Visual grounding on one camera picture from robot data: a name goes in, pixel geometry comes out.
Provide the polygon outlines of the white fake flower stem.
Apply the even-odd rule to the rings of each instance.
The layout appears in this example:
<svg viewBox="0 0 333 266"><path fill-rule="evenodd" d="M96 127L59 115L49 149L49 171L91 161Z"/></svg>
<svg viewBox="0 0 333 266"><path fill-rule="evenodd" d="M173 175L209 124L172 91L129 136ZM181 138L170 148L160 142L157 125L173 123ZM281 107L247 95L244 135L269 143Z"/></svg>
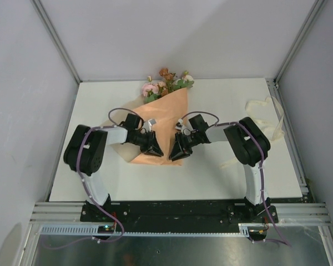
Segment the white fake flower stem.
<svg viewBox="0 0 333 266"><path fill-rule="evenodd" d="M190 89L194 85L194 78L186 70L182 73L181 77L173 82L174 90L179 90L183 88Z"/></svg>

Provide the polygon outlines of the pink fake flower stem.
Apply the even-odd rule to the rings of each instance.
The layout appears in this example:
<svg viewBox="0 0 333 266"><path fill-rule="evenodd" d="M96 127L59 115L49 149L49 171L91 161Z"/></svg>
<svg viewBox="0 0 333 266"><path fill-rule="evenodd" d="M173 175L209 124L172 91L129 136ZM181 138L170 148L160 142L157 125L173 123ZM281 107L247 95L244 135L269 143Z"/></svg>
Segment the pink fake flower stem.
<svg viewBox="0 0 333 266"><path fill-rule="evenodd" d="M162 89L164 88L163 81L153 82L151 76L147 76L147 82L142 86L142 95L144 97L144 103L151 103L158 100L162 96Z"/></svg>

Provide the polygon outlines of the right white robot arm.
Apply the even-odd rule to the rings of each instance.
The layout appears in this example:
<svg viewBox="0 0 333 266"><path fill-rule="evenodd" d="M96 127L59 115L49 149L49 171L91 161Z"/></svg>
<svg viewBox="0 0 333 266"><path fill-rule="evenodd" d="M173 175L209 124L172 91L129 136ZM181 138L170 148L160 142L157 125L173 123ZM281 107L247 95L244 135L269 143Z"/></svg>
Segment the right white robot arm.
<svg viewBox="0 0 333 266"><path fill-rule="evenodd" d="M246 180L245 199L251 204L245 208L245 217L251 222L258 222L265 215L261 204L268 196L265 189L264 163L271 149L268 138L250 118L236 122L208 125L201 113L189 119L191 129L179 119L174 144L169 160L177 161L189 157L194 146L214 142L228 142L236 159L242 163Z"/></svg>

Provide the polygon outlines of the brown orange fake flower stem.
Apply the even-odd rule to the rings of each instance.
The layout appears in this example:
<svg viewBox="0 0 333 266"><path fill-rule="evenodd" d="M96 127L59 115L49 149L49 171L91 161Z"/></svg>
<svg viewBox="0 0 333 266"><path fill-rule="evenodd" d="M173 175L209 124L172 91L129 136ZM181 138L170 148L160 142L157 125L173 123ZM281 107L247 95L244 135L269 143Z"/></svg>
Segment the brown orange fake flower stem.
<svg viewBox="0 0 333 266"><path fill-rule="evenodd" d="M158 82L158 87L160 91L163 93L164 91L172 92L173 90L173 82L175 81L176 74L171 73L168 68L161 68L159 70L159 75L162 78L161 81Z"/></svg>

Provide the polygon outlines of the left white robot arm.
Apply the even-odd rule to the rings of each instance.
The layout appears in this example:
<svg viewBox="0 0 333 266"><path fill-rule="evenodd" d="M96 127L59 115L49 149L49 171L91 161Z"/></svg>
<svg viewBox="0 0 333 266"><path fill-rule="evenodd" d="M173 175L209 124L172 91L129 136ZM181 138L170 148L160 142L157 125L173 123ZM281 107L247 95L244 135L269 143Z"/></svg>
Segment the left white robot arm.
<svg viewBox="0 0 333 266"><path fill-rule="evenodd" d="M78 125L63 155L63 161L80 175L83 187L91 203L96 203L92 215L104 222L111 217L112 209L105 204L109 193L98 173L105 147L114 144L133 144L142 154L162 157L164 153L152 130L157 122L144 121L136 114L128 114L118 125L89 127Z"/></svg>

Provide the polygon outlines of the orange beige wrapping paper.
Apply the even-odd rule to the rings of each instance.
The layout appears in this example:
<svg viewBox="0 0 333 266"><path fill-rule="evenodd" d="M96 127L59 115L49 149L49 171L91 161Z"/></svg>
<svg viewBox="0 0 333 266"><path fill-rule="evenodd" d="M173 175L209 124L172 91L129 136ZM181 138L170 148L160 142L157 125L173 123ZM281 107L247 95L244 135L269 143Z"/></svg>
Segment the orange beige wrapping paper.
<svg viewBox="0 0 333 266"><path fill-rule="evenodd" d="M156 124L152 126L155 131L158 144L164 156L155 157L144 155L139 146L133 144L114 144L113 150L127 163L145 165L181 166L182 160L171 161L169 154L174 143L176 124L188 112L188 90L179 89L150 103L144 102L144 97L139 96L135 100L122 105L122 107L135 111L145 121L154 119Z"/></svg>

